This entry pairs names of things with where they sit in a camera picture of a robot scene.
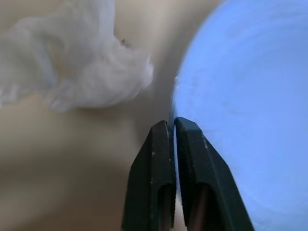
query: white cotton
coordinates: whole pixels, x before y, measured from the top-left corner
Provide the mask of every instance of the white cotton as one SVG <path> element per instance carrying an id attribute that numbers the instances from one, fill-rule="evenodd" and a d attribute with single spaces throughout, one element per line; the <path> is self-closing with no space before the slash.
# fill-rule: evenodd
<path id="1" fill-rule="evenodd" d="M 114 37 L 114 0 L 67 0 L 0 38 L 0 103 L 39 92 L 50 107 L 107 107 L 153 80 L 149 55 Z"/>

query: blue object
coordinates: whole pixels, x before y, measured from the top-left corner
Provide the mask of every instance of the blue object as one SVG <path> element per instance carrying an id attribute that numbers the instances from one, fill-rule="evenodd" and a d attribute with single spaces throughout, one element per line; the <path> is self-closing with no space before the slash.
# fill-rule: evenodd
<path id="1" fill-rule="evenodd" d="M 229 165 L 256 231 L 308 230 L 308 0 L 230 0 L 174 92 Z"/>

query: tan background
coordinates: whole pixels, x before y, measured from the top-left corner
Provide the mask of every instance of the tan background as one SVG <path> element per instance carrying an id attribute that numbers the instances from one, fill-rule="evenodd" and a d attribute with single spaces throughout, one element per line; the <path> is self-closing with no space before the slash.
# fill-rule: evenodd
<path id="1" fill-rule="evenodd" d="M 217 1 L 117 0 L 118 38 L 155 64 L 152 89 L 133 102 L 58 114 L 31 97 L 0 109 L 0 231 L 120 229 L 130 164 L 151 125 L 168 118 L 182 55 Z M 0 0 L 0 29 L 60 2 Z"/>

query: beige surface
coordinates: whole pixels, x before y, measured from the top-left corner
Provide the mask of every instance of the beige surface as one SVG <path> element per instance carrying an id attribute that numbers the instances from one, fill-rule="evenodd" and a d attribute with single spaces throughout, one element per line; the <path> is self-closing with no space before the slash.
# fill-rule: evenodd
<path id="1" fill-rule="evenodd" d="M 130 164 L 167 119 L 182 54 L 216 1 L 117 1 L 118 38 L 155 64 L 151 91 L 133 102 L 58 114 L 31 97 L 0 109 L 0 231 L 119 230 Z M 0 0 L 0 29 L 60 2 Z"/>

